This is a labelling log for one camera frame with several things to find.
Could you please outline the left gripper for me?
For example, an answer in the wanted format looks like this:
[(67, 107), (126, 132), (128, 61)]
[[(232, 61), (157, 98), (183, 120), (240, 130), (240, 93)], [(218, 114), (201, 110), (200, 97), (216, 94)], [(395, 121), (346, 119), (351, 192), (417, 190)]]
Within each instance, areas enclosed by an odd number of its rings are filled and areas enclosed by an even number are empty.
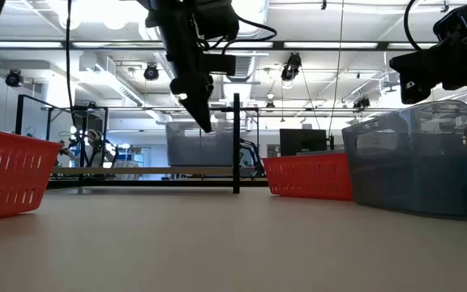
[(148, 10), (147, 28), (157, 28), (174, 78), (170, 89), (185, 95), (182, 105), (204, 132), (212, 131), (208, 101), (212, 74), (204, 55), (211, 54), (209, 40), (233, 41), (239, 30), (231, 0), (138, 0)]

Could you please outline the grey translucent plastic bin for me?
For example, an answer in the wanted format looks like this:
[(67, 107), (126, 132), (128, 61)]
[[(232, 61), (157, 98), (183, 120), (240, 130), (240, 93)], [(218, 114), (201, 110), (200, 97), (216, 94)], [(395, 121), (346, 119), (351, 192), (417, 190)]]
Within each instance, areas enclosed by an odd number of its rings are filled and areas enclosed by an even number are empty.
[(196, 122), (169, 122), (165, 125), (169, 166), (233, 165), (234, 124), (218, 122), (205, 133)]
[(342, 131), (357, 204), (467, 217), (467, 105), (432, 101)]

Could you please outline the red plastic basket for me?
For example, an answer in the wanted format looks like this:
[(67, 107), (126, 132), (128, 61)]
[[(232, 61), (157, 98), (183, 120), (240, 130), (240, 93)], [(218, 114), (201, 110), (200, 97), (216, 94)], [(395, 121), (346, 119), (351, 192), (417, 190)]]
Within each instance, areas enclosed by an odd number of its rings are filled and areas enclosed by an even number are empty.
[(0, 131), (0, 218), (39, 208), (60, 148)]
[(320, 200), (352, 200), (347, 155), (324, 153), (263, 159), (273, 195)]

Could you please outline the black monitor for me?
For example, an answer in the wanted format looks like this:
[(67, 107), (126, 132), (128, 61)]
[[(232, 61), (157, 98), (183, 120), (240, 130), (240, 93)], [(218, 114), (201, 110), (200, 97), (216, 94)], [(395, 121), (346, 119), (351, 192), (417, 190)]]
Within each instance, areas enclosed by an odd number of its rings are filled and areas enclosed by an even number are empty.
[(302, 152), (318, 152), (328, 149), (325, 130), (280, 129), (281, 156), (295, 156)]

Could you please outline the black shelf post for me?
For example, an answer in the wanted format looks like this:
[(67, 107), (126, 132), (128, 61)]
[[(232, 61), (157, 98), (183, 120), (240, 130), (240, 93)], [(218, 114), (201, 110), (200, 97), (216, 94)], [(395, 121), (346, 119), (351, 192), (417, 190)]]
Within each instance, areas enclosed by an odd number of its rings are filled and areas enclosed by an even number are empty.
[(240, 175), (240, 150), (241, 150), (241, 101), (240, 94), (233, 95), (233, 105), (221, 109), (221, 112), (233, 115), (233, 193), (238, 195), (241, 190), (241, 175)]

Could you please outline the white ventilation duct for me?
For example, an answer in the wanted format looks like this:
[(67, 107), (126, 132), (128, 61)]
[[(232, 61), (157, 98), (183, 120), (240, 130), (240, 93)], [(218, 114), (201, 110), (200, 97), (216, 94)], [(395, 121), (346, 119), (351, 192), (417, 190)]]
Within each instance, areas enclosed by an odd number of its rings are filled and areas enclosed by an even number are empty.
[(140, 94), (123, 81), (117, 73), (117, 64), (110, 58), (98, 58), (96, 53), (84, 52), (79, 57), (80, 84), (92, 88), (92, 94), (98, 92), (101, 98), (118, 99), (121, 97), (124, 106), (143, 107), (144, 99)]

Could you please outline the black aluminium table frame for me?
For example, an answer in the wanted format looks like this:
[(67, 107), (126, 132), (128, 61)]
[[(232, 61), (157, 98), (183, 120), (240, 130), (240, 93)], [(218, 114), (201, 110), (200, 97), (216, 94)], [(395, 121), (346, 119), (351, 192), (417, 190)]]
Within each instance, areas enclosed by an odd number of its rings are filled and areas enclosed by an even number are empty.
[[(86, 168), (62, 168), (55, 167), (53, 174), (66, 175), (67, 179), (49, 180), (48, 190), (84, 188), (84, 187), (232, 187), (232, 167), (135, 167), (135, 168), (110, 168), (103, 167)], [(195, 174), (193, 179), (180, 180), (105, 180), (96, 179), (96, 175), (106, 174)], [(243, 187), (266, 187), (266, 178), (250, 178), (245, 180), (241, 177), (241, 188)]]

